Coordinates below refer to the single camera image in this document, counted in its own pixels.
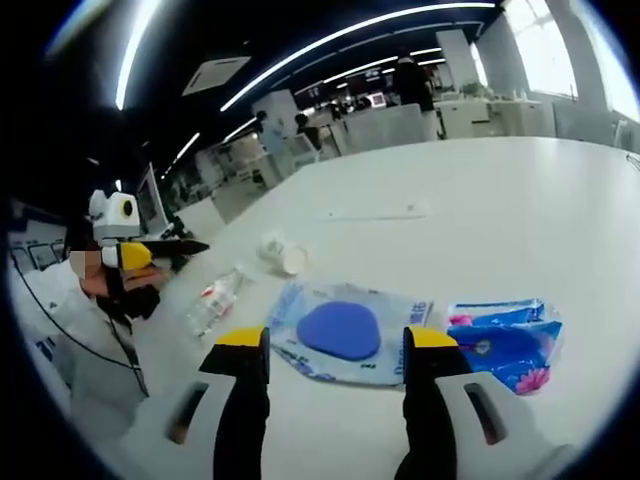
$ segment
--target plastic water bottle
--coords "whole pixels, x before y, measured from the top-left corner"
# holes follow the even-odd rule
[[[245,276],[234,268],[200,293],[187,312],[187,321],[196,337],[209,333],[215,323],[229,314],[244,280]]]

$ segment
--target paper cup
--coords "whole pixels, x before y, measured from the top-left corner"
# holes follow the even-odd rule
[[[263,237],[258,256],[289,275],[300,273],[309,261],[309,255],[304,247],[285,239],[278,233]]]

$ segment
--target black ceiling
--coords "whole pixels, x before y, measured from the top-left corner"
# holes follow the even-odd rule
[[[112,1],[62,54],[45,62],[38,72],[31,89],[30,108],[41,141],[28,156],[32,162],[42,163],[41,145],[46,145],[45,150],[51,154],[37,175],[57,175],[58,180],[70,182],[69,176],[61,175],[60,171],[73,171],[79,174],[78,179],[73,180],[75,183],[87,181],[89,177],[95,177],[96,181],[104,178],[134,181],[148,160],[158,169],[164,169],[195,132],[201,133],[195,150],[221,141],[251,117],[251,104],[274,84],[328,54],[337,53],[292,75],[275,89],[288,88],[295,92],[331,75],[396,55],[400,46],[412,49],[437,46],[437,29],[422,29],[390,35],[338,53],[373,37],[433,23],[488,24],[498,14],[497,8],[453,9],[408,15],[368,26],[298,58],[221,113],[220,107],[250,80],[317,39],[386,13],[450,2],[160,0],[133,64],[124,111],[119,112],[114,105],[117,79],[131,19],[140,1],[144,0]],[[41,26],[49,36],[60,24],[64,10],[61,7],[51,12],[48,23]],[[473,41],[478,27],[479,24],[469,24],[456,28],[462,28],[468,40]],[[182,96],[202,62],[234,55],[247,55],[251,60],[229,82]],[[87,156],[100,161],[98,172],[94,172],[97,167],[86,161]],[[17,183],[21,189],[18,193],[22,193],[19,196],[27,200],[38,196],[38,192],[34,194],[33,189],[29,189],[31,183]]]

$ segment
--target cable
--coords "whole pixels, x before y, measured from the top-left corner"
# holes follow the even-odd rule
[[[124,352],[124,356],[127,358],[129,365],[131,365],[131,371],[133,372],[133,375],[136,377],[136,382],[138,382],[138,387],[140,387],[140,391],[142,392],[142,394],[148,397],[149,392],[147,391],[147,388],[145,387],[144,383],[138,376],[138,372],[136,371],[136,368],[133,366],[133,361],[129,357],[129,354],[127,353],[127,348],[124,346],[124,342],[120,338],[120,334],[116,329],[116,325],[113,321],[113,318],[111,318],[110,315],[108,317],[109,317],[109,323],[111,324],[111,331],[113,332],[113,336],[116,338],[116,342],[118,342],[118,344],[120,345],[120,348],[122,348],[122,351]]]
[[[112,358],[109,357],[105,357],[104,355],[99,354],[98,352],[90,349],[89,347],[87,347],[84,343],[80,342],[79,340],[76,340],[71,334],[69,334],[64,328],[62,328],[60,326],[60,324],[58,322],[56,322],[53,317],[49,314],[49,312],[47,312],[47,309],[44,308],[44,306],[42,305],[42,303],[40,303],[40,300],[38,300],[38,297],[36,296],[36,294],[33,292],[33,290],[31,290],[31,286],[29,285],[29,282],[27,282],[27,279],[24,278],[24,275],[22,274],[22,272],[20,271],[20,269],[18,268],[18,266],[16,265],[16,270],[18,271],[18,274],[20,275],[20,278],[22,278],[22,281],[24,282],[24,285],[27,287],[27,290],[29,290],[29,293],[31,294],[31,296],[33,297],[33,299],[36,301],[36,303],[38,304],[38,306],[40,307],[40,309],[44,312],[44,314],[46,315],[46,317],[51,320],[51,323],[53,323],[56,328],[58,330],[60,330],[60,332],[62,332],[62,334],[67,337],[69,340],[71,340],[73,343],[75,343],[76,345],[78,345],[80,348],[86,350],[87,352],[91,353],[92,355],[95,355],[98,358],[101,358],[102,360],[109,362],[109,363],[113,363],[115,365],[120,365],[121,367],[124,368],[128,368],[134,371],[134,373],[136,373],[136,379],[138,379],[138,375],[137,372],[135,372],[135,370],[140,370],[140,367],[134,367],[133,364],[127,365],[126,363],[122,363],[119,362],[118,360],[114,360]]]

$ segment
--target white tabletop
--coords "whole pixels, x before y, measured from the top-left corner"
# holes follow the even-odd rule
[[[424,218],[322,220],[426,205]],[[195,369],[221,331],[265,321],[284,279],[263,273],[198,344],[181,314],[207,282],[255,256],[274,228],[308,245],[305,278],[450,302],[541,297],[564,317],[550,382],[526,397],[557,443],[584,445],[613,412],[640,352],[640,173],[609,147],[541,138],[449,140],[306,167],[259,200],[172,280],[135,341],[152,394]],[[266,479],[389,479],[407,452],[397,391],[307,379],[271,358]]]

